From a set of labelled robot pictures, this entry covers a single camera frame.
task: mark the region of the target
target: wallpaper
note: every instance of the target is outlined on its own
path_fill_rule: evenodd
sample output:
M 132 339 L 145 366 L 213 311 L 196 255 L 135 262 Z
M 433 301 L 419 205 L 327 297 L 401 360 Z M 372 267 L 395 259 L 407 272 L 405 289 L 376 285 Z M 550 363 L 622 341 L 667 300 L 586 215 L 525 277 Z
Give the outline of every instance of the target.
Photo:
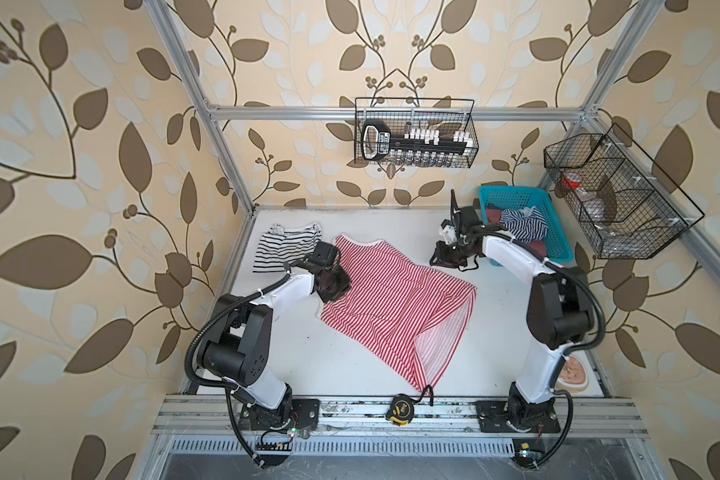
M 565 133 L 553 121 L 477 122 L 480 149 L 471 168 L 417 168 L 353 159 L 346 123 L 231 120 L 223 127 L 261 206 L 449 205 L 451 189 L 470 204 L 482 184 L 535 187 L 544 147 Z
M 0 2 L 0 478 L 135 469 L 240 231 L 139 6 Z
M 168 0 L 206 96 L 236 106 L 445 96 L 578 106 L 635 4 Z
M 665 6 L 601 114 L 655 155 L 720 244 L 720 0 Z M 651 260 L 595 260 L 555 202 L 604 304 L 597 355 L 616 394 L 636 401 L 670 478 L 720 480 L 720 288 L 678 241 Z

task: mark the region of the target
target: gray floor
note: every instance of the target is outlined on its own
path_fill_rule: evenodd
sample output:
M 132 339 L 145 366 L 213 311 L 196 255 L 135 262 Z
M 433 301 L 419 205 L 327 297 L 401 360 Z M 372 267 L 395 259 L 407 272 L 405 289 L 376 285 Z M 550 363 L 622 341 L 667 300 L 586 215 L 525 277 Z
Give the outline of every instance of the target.
M 259 470 L 247 456 L 182 454 L 169 456 L 162 480 L 640 480 L 629 449 L 608 443 L 566 442 L 539 472 L 521 471 L 502 458 L 295 456 Z

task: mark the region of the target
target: laundry basket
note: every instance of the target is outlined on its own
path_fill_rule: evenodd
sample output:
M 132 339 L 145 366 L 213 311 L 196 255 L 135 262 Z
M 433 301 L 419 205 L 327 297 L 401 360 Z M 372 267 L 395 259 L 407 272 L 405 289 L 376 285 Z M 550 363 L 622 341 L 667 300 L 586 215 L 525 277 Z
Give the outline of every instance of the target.
M 547 236 L 542 240 L 547 246 L 547 257 L 558 264 L 569 264 L 574 261 L 574 252 L 571 251 L 568 239 L 554 211 L 552 200 L 547 192 L 541 188 L 533 187 L 501 187 L 485 185 L 478 188 L 480 195 L 480 213 L 483 222 L 488 223 L 485 215 L 485 206 L 493 204 L 501 209 L 512 208 L 518 210 L 526 206 L 535 206 L 547 221 Z

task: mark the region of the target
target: wire basket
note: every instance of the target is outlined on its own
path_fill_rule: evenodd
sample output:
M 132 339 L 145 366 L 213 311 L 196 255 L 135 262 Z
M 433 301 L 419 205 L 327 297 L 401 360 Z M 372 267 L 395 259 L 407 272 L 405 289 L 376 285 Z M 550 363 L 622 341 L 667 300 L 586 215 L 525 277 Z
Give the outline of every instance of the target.
M 629 146 L 639 149 L 632 151 L 644 156 L 649 174 L 626 155 Z M 544 167 L 601 259 L 651 258 L 704 217 L 617 124 L 605 134 L 578 134 L 546 147 Z M 677 200 L 691 212 L 681 211 Z
M 468 99 L 358 97 L 355 159 L 379 166 L 470 168 L 480 148 L 473 106 Z

